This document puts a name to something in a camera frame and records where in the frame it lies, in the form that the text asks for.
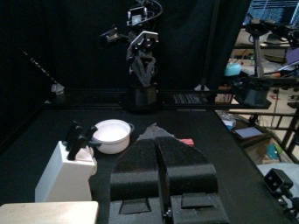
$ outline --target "monitor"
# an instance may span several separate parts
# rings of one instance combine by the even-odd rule
[[[274,20],[278,24],[298,26],[299,0],[253,0],[247,14],[257,19]],[[243,25],[249,22],[250,17],[246,17]]]

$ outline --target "black table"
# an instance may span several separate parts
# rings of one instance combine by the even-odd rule
[[[76,120],[84,128],[107,119],[135,125],[134,143],[152,124],[178,138],[191,138],[195,148],[215,165],[219,196],[231,223],[293,223],[273,198],[263,176],[211,110],[166,109],[131,114],[122,108],[44,109],[0,156],[0,203],[34,202],[34,189],[55,146]],[[99,221],[108,221],[108,179],[119,154],[96,152],[98,173],[90,179],[92,199],[99,202]]]

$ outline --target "black curtain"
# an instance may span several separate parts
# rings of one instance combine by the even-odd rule
[[[0,0],[0,136],[50,97],[52,81],[31,57],[66,88],[127,88],[127,45],[99,50],[95,41],[112,26],[127,34],[127,10],[135,3]],[[205,76],[209,87],[218,88],[250,0],[159,3],[158,88],[194,89]]]
[[[155,31],[154,49],[159,88],[194,89],[209,70],[209,85],[217,88],[246,16],[250,1],[219,0],[210,64],[215,1],[160,0],[163,15]],[[128,84],[127,45],[99,50],[98,35],[115,25],[127,33],[127,9],[132,0],[42,0],[40,8],[56,75],[67,88],[126,88]]]

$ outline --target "black object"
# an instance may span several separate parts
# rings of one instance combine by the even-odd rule
[[[62,141],[63,145],[67,146],[68,145],[68,141],[71,140],[72,138],[72,135],[74,135],[74,132],[75,132],[75,129],[76,127],[79,126],[80,124],[76,122],[76,121],[72,121],[71,125],[70,125],[70,130],[68,130],[68,133],[67,133],[67,136],[64,138],[64,141]]]
[[[290,195],[289,190],[294,186],[294,181],[287,177],[282,170],[271,169],[266,175],[266,186],[271,193]]]
[[[71,127],[70,131],[70,137],[68,137],[68,142],[67,142],[67,147],[66,150],[71,151],[72,146],[79,140],[79,137],[82,135],[83,128],[79,125],[75,125]]]
[[[95,134],[95,132],[96,132],[98,130],[99,130],[99,129],[98,129],[96,126],[91,126],[91,127],[90,127],[90,129],[88,129],[88,131],[87,131],[87,133],[86,133],[86,138],[87,138],[88,141],[91,140],[91,138],[92,138],[92,136],[94,136],[94,134]]]
[[[230,223],[214,165],[171,136],[142,139],[111,174],[108,223]]]
[[[76,155],[80,149],[87,147],[87,143],[88,143],[88,139],[84,136],[79,136],[76,143],[72,145],[70,149],[68,160],[71,161],[76,160]]]
[[[265,177],[266,186],[270,192],[275,196],[286,196],[293,201],[293,207],[289,208],[287,204],[282,204],[285,207],[285,211],[290,212],[290,214],[297,218],[299,213],[299,198],[295,197],[290,192],[290,189],[294,186],[294,181],[289,178],[285,171],[273,168]]]

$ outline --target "electronics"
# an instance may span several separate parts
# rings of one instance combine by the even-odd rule
[[[274,20],[285,25],[295,25],[299,16],[299,1],[253,0],[247,14],[253,18]],[[250,23],[250,19],[250,17],[245,19],[243,25]]]
[[[262,63],[265,74],[271,74],[274,72],[279,72],[279,69],[283,67],[282,65],[277,64],[275,62],[263,62]],[[255,65],[250,66],[241,66],[241,71],[247,75],[255,74]]]
[[[239,75],[241,73],[241,64],[239,63],[229,63],[225,71],[226,76]]]
[[[245,129],[235,129],[234,133],[242,139],[263,135],[263,132],[255,127],[249,127]]]

